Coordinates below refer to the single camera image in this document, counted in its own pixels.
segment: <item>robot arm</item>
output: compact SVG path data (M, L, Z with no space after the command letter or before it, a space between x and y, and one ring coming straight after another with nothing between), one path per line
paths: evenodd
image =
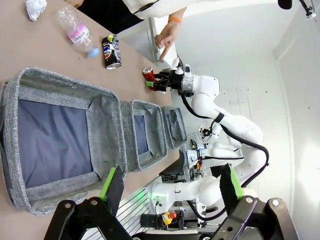
M164 91L171 87L193 93L191 107L196 114L213 119L241 139L259 145L262 143L263 132L259 126L248 118L230 114L215 104L214 100L220 93L220 84L216 78L192 75L190 71L184 75L181 69L161 72L155 76L161 77L161 81L154 82L153 89ZM234 170L240 184L243 184L265 165L266 155L246 144L242 144L241 149L244 160ZM209 176L195 182L155 183L152 189L152 201L155 205L158 203L157 213L168 211L175 201L193 200L196 197L207 206L217 202L221 198L220 178Z

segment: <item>black pants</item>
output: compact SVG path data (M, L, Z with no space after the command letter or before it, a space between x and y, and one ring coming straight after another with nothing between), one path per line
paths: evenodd
M133 15L122 0L84 0L78 10L113 34L143 21Z

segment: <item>crumpled paper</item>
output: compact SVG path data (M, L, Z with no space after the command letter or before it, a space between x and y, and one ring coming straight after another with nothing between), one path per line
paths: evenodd
M46 9L46 0L27 0L25 2L26 11L31 21L35 22L39 15Z

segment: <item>blue bottle cap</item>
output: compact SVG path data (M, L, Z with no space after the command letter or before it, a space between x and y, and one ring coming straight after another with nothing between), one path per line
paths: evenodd
M94 47L91 49L91 51L88 52L88 56L90 58L94 58L95 56L97 56L99 53L99 49L97 47Z

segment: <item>white shirt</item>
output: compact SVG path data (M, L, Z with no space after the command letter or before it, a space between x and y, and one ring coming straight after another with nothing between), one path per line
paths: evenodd
M155 1L156 0L123 0L132 14L138 11L139 8L149 3L154 3ZM201 0L159 0L150 8L138 12L136 16L140 19L147 19L150 17L162 18L200 1Z

